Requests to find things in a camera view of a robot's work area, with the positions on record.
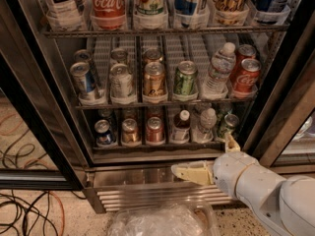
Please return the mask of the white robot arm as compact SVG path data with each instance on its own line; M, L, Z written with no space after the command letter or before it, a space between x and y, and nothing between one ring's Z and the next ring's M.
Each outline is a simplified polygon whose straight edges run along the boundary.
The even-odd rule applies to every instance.
M243 202L272 236L315 236L315 179L284 178L243 152L231 134L224 139L225 153L215 161L174 164L171 172Z

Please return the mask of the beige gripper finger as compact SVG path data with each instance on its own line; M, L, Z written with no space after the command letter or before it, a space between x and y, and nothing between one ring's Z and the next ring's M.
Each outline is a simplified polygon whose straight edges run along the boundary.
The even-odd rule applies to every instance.
M237 141L234 139L233 135L230 133L224 134L225 140L225 151L226 152L235 152L240 151L240 146Z
M213 165L205 160L174 164L171 172L179 179L201 186L214 184Z

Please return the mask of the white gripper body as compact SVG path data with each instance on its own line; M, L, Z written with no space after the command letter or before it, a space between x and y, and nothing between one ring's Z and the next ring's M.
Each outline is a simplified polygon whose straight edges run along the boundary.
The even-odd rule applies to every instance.
M251 165L258 165L258 160L245 152L227 152L218 157L213 165L214 181L217 187L232 198L241 174Z

